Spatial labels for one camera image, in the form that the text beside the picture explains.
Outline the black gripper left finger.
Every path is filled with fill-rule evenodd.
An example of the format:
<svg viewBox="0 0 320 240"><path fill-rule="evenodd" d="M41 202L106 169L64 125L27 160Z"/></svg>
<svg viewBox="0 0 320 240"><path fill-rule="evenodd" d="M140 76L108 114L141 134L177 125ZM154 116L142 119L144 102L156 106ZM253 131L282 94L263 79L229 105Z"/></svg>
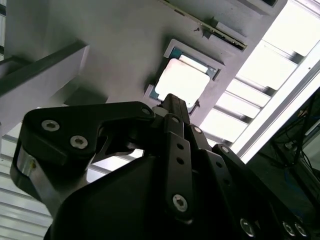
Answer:
<svg viewBox="0 0 320 240"><path fill-rule="evenodd" d="M76 191L141 158L191 160L179 98L42 108L22 122L10 176L53 218Z"/></svg>

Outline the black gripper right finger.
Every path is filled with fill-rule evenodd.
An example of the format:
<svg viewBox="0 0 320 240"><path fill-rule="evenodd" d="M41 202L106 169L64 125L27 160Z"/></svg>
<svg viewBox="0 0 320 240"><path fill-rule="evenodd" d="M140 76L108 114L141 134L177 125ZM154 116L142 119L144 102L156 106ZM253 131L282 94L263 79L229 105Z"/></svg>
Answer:
<svg viewBox="0 0 320 240"><path fill-rule="evenodd" d="M179 100L184 135L201 176L203 206L213 204L209 223L216 240L312 240L311 230L224 144L210 147L191 124L185 101Z"/></svg>

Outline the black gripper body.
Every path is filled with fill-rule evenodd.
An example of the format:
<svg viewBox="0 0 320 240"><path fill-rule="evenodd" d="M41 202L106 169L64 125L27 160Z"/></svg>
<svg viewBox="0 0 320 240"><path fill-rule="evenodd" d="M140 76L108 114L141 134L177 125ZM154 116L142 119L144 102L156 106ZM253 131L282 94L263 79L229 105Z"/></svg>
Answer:
<svg viewBox="0 0 320 240"><path fill-rule="evenodd" d="M70 195L47 240L216 240L188 157L143 157Z"/></svg>

